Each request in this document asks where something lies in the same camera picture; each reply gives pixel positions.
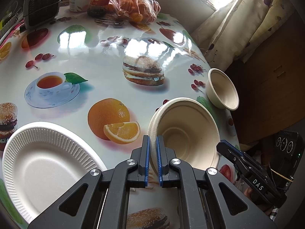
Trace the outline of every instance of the green leaf illustration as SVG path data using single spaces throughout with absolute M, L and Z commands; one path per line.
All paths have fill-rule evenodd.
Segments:
M 16 221 L 19 224 L 26 223 L 24 221 L 24 219 L 21 217 L 21 215 L 18 213 L 16 208 L 14 207 L 14 205 L 9 197 L 9 194 L 6 191 L 6 188 L 5 188 L 5 185 L 4 185 L 4 182 L 2 179 L 0 179 L 0 200 L 1 200 L 2 204 L 4 205 L 4 207 L 6 208 L 6 210 L 8 211 L 8 213 L 10 214 L 10 216 L 12 216 L 14 221 Z
M 209 101 L 205 100 L 202 96 L 198 96 L 196 101 L 198 101 L 202 106 L 204 106 L 209 111 L 209 113 L 211 114 L 211 116 L 215 120 L 216 125 L 218 127 L 218 124 L 219 124 L 218 117 L 217 117 L 217 115 L 216 115 L 216 113 L 215 113 L 215 111 L 212 107 L 213 105 Z
M 185 35 L 187 38 L 189 38 L 191 42 L 196 45 L 195 41 L 191 38 L 190 34 L 187 31 L 183 30 L 182 34 Z
M 83 79 L 81 76 L 78 74 L 75 74 L 73 72 L 68 72 L 64 74 L 66 76 L 66 82 L 67 83 L 72 83 L 72 84 L 79 84 L 83 82 L 87 82 L 88 80 Z
M 161 19 L 161 20 L 167 20 L 167 16 L 166 16 L 165 14 L 163 14 L 163 13 L 159 13 L 159 14 L 157 15 L 157 18 L 158 18 L 158 19 Z
M 169 47 L 169 48 L 175 48 L 175 47 L 173 47 L 171 44 L 169 44 L 169 43 L 167 43 L 167 42 L 165 42 L 165 41 L 162 41 L 167 47 Z

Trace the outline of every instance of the orange illustration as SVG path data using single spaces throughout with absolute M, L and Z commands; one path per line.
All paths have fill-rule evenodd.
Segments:
M 104 133 L 105 125 L 129 121 L 130 115 L 127 107 L 113 98 L 97 102 L 88 112 L 88 124 L 91 131 L 104 140 L 110 140 Z
M 111 141 L 117 144 L 129 144 L 140 135 L 138 122 L 121 122 L 104 126 L 104 133 Z
M 5 59 L 10 53 L 11 42 L 7 42 L 3 47 L 0 48 L 0 60 Z
M 141 24 L 141 23 L 135 23 L 135 22 L 129 22 L 130 23 L 130 25 L 132 25 L 133 27 L 135 27 L 135 28 L 138 28 L 138 29 L 140 29 L 140 30 L 143 30 L 143 31 L 145 31 L 145 32 L 152 32 L 152 29 L 148 26 L 148 25 L 146 25 L 146 24 Z

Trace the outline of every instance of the orange slice illustration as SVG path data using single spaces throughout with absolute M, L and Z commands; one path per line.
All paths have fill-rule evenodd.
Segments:
M 134 22 L 130 22 L 130 24 L 133 26 L 133 27 L 136 27 L 140 30 L 143 30 L 145 32 L 152 32 L 152 29 L 146 25 L 146 24 L 141 24 L 141 23 L 134 23 Z
M 11 42 L 7 42 L 1 49 L 0 49 L 0 60 L 3 60 L 7 57 L 10 53 L 10 48 L 12 46 Z
M 134 142 L 140 135 L 138 122 L 121 122 L 104 126 L 104 133 L 108 139 L 117 144 Z

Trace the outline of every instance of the tea cup illustration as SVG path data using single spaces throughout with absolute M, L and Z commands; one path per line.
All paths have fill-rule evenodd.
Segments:
M 49 72 L 37 78 L 35 90 L 41 99 L 48 100 L 72 88 L 72 83 L 65 81 L 66 76 L 64 74 Z

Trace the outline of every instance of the orange fruit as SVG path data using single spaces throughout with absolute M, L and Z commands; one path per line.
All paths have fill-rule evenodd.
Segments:
M 109 3 L 106 7 L 107 7 L 107 11 L 109 13 L 112 13 L 115 11 L 114 5 L 112 3 Z
M 128 121 L 130 121 L 130 115 L 127 107 L 113 98 L 97 102 L 88 112 L 88 125 L 91 131 L 104 140 L 109 140 L 104 133 L 105 125 Z
M 156 0 L 153 1 L 152 7 L 156 14 L 161 10 L 160 4 Z
M 140 135 L 138 122 L 122 122 L 104 126 L 104 133 L 111 141 L 117 144 L 129 144 Z
M 7 42 L 3 47 L 0 49 L 0 60 L 5 59 L 5 57 L 10 53 L 10 48 L 12 46 L 11 42 Z
M 129 11 L 131 7 L 133 7 L 134 2 L 132 0 L 122 0 L 120 2 L 121 9 Z
M 140 14 L 145 14 L 145 11 L 147 10 L 147 6 L 145 3 L 138 3 L 138 8 L 139 8 L 139 12 Z
M 139 13 L 132 13 L 130 15 L 130 18 L 132 19 L 133 22 L 141 22 L 143 20 L 143 15 L 139 14 Z

